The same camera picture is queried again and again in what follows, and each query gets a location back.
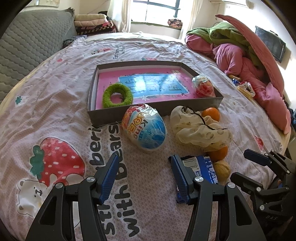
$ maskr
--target citrus fruit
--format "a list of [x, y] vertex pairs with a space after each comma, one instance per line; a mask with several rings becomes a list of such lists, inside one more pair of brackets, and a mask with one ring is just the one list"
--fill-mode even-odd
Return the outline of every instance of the citrus fruit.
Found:
[[206, 117], [207, 115], [212, 117], [212, 119], [215, 121], [220, 120], [220, 112], [214, 107], [207, 108], [202, 112], [202, 117]]
[[216, 161], [221, 161], [223, 160], [228, 153], [228, 147], [225, 146], [220, 150], [217, 151], [208, 151], [207, 154], [209, 155], [211, 161], [214, 163]]

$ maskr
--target plastic wrapper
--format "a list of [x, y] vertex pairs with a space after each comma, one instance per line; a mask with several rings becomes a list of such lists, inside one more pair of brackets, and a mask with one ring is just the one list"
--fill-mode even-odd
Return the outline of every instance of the plastic wrapper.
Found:
[[249, 100], [252, 100], [256, 95], [249, 82], [242, 82], [239, 86], [237, 86], [237, 89]]
[[192, 79], [192, 88], [198, 98], [216, 97], [211, 81], [202, 75]]
[[156, 109], [138, 104], [127, 109], [121, 126], [129, 139], [147, 151], [158, 149], [165, 141], [167, 130]]

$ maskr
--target bed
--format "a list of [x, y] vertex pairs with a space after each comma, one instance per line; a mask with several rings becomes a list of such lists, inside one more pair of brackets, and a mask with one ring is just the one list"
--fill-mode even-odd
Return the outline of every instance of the bed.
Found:
[[[219, 107], [220, 123], [233, 134], [226, 157], [231, 171], [240, 172], [265, 188], [272, 182], [274, 173], [244, 159], [243, 152], [248, 148], [261, 153], [273, 149], [283, 154], [290, 134], [278, 130], [264, 110], [237, 91], [211, 59], [165, 36], [115, 33], [80, 38], [24, 77], [0, 105], [0, 219], [17, 240], [25, 240], [34, 216], [57, 178], [68, 184], [78, 183], [95, 173], [96, 165], [90, 163], [95, 164], [98, 157], [106, 163], [113, 152], [122, 160], [120, 175], [109, 199], [99, 208], [107, 239], [184, 239], [192, 206], [176, 203], [168, 157], [196, 156], [202, 151], [175, 140], [168, 116], [163, 118], [168, 129], [166, 144], [146, 154], [131, 144], [119, 124], [94, 128], [87, 114], [90, 81], [96, 65], [147, 58], [183, 62], [206, 75], [224, 96]], [[264, 143], [262, 150], [256, 141], [259, 138]], [[63, 156], [67, 163], [43, 159], [47, 170], [54, 170], [44, 170], [45, 178], [39, 182], [31, 164], [40, 154], [59, 160]], [[215, 237], [216, 213], [217, 204], [213, 203], [209, 240]], [[75, 212], [74, 224], [76, 240], [80, 241]]]

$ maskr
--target screw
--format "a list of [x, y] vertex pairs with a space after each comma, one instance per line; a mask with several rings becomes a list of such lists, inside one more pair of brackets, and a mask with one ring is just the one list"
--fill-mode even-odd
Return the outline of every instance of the screw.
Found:
[[228, 183], [227, 184], [230, 188], [235, 188], [235, 184], [234, 183]]
[[57, 183], [57, 184], [55, 185], [55, 187], [56, 187], [57, 189], [60, 189], [60, 188], [63, 187], [63, 184], [62, 184], [62, 183]]
[[203, 177], [197, 176], [194, 178], [197, 182], [201, 183], [203, 181]]
[[94, 177], [88, 177], [86, 180], [87, 180], [87, 182], [92, 183], [95, 180], [95, 178]]

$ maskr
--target blue gripper pad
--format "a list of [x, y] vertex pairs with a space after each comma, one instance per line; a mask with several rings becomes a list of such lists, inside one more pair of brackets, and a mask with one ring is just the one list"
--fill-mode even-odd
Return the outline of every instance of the blue gripper pad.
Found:
[[183, 171], [186, 172], [185, 166], [183, 165], [181, 159], [177, 155], [170, 157], [170, 164], [172, 167], [172, 171], [174, 174], [176, 184], [179, 189], [179, 193], [181, 195], [181, 199], [186, 204], [188, 204], [190, 201], [189, 189], [191, 189], [191, 188], [189, 188], [188, 182], [186, 181], [186, 177], [184, 176], [184, 173], [183, 173]]
[[115, 155], [115, 157], [112, 155], [107, 162], [107, 165], [103, 168], [107, 169], [107, 172], [105, 174], [104, 180], [101, 183], [101, 195], [99, 198], [99, 201], [103, 204], [110, 195], [111, 189], [113, 187], [115, 177], [118, 172], [118, 166], [119, 166], [119, 159], [118, 156]]

